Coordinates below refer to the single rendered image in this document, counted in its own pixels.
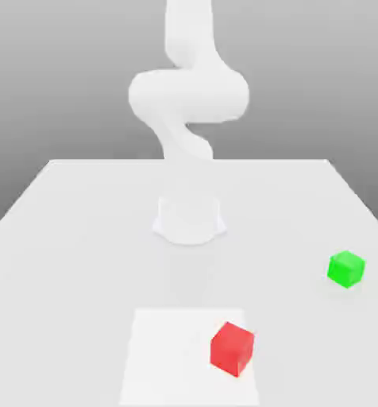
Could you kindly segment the small red cube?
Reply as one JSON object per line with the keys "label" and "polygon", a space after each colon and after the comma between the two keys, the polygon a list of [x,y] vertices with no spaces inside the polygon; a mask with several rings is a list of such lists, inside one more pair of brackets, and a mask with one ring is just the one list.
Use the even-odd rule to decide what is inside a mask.
{"label": "small red cube", "polygon": [[253,356],[255,334],[225,322],[210,341],[210,363],[238,378]]}

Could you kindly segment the small green cube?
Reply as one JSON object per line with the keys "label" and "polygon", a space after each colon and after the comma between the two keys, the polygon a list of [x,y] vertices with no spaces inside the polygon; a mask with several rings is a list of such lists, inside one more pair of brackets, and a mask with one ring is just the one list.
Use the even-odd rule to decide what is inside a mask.
{"label": "small green cube", "polygon": [[365,266],[363,258],[344,250],[330,257],[327,277],[344,288],[350,288],[361,281]]}

